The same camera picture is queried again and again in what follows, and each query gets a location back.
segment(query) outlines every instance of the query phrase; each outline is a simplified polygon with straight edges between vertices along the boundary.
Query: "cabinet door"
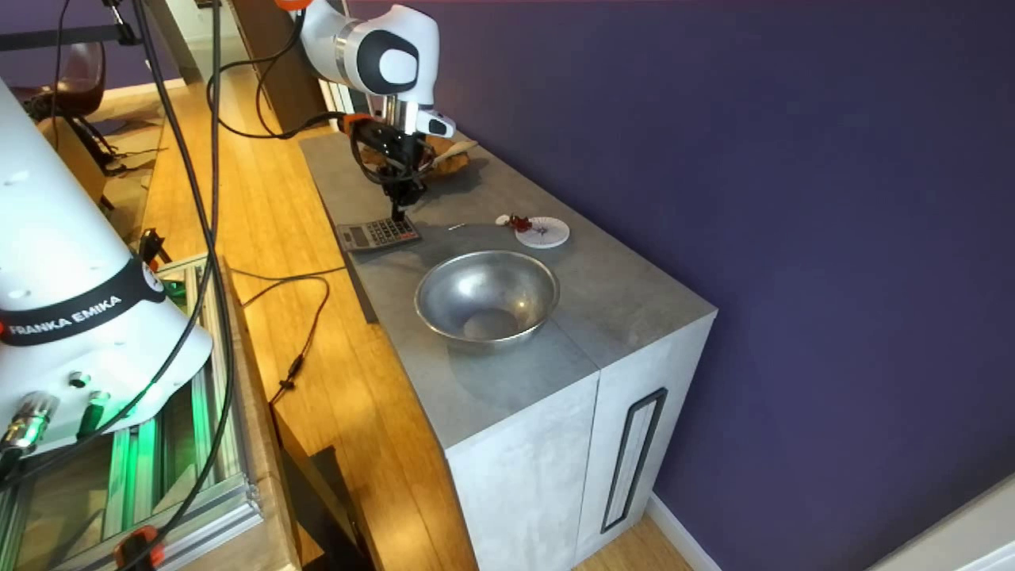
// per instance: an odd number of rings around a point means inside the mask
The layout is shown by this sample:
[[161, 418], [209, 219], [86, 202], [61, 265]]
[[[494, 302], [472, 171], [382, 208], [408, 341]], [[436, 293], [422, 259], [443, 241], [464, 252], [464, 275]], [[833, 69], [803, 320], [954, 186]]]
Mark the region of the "cabinet door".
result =
[[599, 371], [579, 558], [638, 524], [710, 324], [694, 324]]
[[574, 562], [592, 401], [587, 377], [449, 449], [481, 571]]

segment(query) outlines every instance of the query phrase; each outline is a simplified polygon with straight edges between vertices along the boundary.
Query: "metal bowl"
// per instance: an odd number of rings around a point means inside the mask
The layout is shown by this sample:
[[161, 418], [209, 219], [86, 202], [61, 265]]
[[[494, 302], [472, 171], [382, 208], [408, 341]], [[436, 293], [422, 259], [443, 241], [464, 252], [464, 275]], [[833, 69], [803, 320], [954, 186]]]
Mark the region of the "metal bowl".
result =
[[558, 278], [536, 258], [472, 250], [422, 275], [417, 314], [449, 338], [494, 347], [541, 331], [558, 293]]

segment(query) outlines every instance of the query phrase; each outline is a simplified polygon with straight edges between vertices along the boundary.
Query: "countertop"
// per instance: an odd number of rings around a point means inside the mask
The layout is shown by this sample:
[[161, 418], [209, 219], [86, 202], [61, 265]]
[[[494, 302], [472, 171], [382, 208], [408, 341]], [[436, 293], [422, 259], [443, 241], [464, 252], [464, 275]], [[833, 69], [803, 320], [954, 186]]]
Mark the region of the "countertop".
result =
[[[347, 135], [302, 141], [333, 227], [383, 219], [389, 202], [364, 180]], [[714, 314], [700, 294], [638, 258], [548, 190], [481, 145], [472, 165], [433, 180], [408, 208], [422, 241], [349, 252], [361, 302], [383, 324], [406, 377], [443, 449], [543, 395], [619, 362], [653, 338]], [[494, 215], [554, 215], [572, 239], [552, 250], [525, 247]], [[414, 308], [422, 272], [468, 250], [525, 250], [552, 265], [562, 302], [533, 335], [472, 348], [436, 335]]]

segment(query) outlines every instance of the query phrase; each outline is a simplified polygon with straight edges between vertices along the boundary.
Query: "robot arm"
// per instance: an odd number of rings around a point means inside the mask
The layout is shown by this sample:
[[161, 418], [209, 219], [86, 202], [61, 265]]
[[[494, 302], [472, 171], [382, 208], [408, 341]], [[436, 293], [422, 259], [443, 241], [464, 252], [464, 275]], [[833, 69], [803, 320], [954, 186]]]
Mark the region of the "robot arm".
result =
[[394, 128], [454, 135], [454, 119], [436, 110], [441, 37], [433, 16], [396, 3], [356, 21], [326, 0], [310, 0], [302, 44], [324, 78], [399, 102], [396, 118], [388, 118]]

